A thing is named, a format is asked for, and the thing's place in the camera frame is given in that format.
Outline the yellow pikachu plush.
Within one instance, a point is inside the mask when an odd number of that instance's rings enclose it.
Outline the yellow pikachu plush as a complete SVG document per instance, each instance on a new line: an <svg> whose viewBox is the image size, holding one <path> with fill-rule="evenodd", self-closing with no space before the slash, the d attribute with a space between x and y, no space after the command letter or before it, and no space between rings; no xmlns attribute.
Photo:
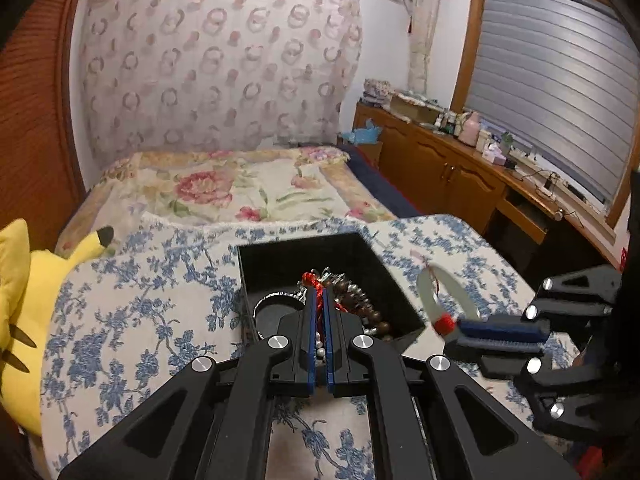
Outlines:
<svg viewBox="0 0 640 480"><path fill-rule="evenodd" d="M114 229L104 226L63 258L30 248L23 219L1 230L1 404L33 436L41 434L41 369L58 293L66 276L102 256L113 237Z"/></svg>

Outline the blue paper bag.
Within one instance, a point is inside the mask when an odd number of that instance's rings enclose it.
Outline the blue paper bag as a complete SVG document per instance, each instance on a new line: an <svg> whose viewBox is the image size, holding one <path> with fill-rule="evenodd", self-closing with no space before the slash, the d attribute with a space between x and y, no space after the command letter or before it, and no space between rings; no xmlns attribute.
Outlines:
<svg viewBox="0 0 640 480"><path fill-rule="evenodd" d="M382 128L375 125L371 119L367 119L362 127L353 128L352 131L341 133L340 139L354 145L377 144L378 137L381 133Z"/></svg>

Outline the grey window blind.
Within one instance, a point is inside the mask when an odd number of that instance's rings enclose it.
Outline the grey window blind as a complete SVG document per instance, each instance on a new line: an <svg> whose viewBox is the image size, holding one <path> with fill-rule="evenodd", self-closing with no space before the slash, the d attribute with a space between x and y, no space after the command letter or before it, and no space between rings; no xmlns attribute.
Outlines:
<svg viewBox="0 0 640 480"><path fill-rule="evenodd" d="M484 0L464 106L612 204L634 144L639 52L597 0Z"/></svg>

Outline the cream side curtain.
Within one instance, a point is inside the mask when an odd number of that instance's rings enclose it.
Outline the cream side curtain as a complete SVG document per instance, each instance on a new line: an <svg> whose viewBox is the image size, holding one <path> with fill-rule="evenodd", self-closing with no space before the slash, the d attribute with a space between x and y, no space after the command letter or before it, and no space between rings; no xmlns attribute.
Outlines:
<svg viewBox="0 0 640 480"><path fill-rule="evenodd" d="M409 32L410 90L425 94L427 65L430 62L440 0L411 0L411 32Z"/></svg>

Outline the pink bottle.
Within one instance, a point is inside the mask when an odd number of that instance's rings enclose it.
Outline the pink bottle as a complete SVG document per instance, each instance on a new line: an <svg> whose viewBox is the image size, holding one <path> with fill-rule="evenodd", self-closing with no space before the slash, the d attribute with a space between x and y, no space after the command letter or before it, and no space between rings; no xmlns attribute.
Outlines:
<svg viewBox="0 0 640 480"><path fill-rule="evenodd" d="M480 114L475 110L462 114L460 126L458 140L467 146L475 146L480 135Z"/></svg>

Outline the black jewelry box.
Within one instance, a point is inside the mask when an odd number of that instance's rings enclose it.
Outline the black jewelry box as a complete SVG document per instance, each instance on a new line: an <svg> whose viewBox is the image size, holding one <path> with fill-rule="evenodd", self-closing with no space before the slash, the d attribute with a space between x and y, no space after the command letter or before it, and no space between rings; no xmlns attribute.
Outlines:
<svg viewBox="0 0 640 480"><path fill-rule="evenodd" d="M357 233L241 246L239 263L255 340L273 335L280 319L302 310L319 289L338 312L357 315L366 333L400 352L424 331L408 294Z"/></svg>

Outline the wooden side cabinet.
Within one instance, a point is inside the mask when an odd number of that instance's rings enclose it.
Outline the wooden side cabinet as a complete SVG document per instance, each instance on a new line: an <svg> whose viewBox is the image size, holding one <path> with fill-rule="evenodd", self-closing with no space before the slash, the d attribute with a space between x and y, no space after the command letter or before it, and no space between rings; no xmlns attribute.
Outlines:
<svg viewBox="0 0 640 480"><path fill-rule="evenodd" d="M451 136L439 136L382 108L359 103L354 125L363 127L367 122L382 129L378 170L424 214L452 214L480 234L501 214L539 246L550 240L553 229L566 226L578 243L618 265L574 209L545 196L532 177L491 165Z"/></svg>

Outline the pink circle patterned curtain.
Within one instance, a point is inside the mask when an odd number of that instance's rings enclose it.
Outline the pink circle patterned curtain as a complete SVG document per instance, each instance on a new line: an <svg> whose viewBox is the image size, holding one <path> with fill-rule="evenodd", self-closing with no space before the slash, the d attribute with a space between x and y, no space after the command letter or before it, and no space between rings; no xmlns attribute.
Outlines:
<svg viewBox="0 0 640 480"><path fill-rule="evenodd" d="M359 0L86 1L81 99L100 165L335 141Z"/></svg>

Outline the blue floral white cloth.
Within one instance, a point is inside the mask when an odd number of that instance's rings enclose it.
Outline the blue floral white cloth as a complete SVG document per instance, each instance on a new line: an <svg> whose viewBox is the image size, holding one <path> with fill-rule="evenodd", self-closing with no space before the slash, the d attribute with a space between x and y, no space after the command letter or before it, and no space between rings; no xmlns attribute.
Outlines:
<svg viewBox="0 0 640 480"><path fill-rule="evenodd" d="M426 321L424 263L454 274L478 312L521 314L534 290L462 220L221 223L188 228L143 214L114 257L70 272L54 305L40 386L44 455L53 479L197 356L236 358L248 342L239 245L358 233ZM269 479L374 479L363 396L278 401Z"/></svg>

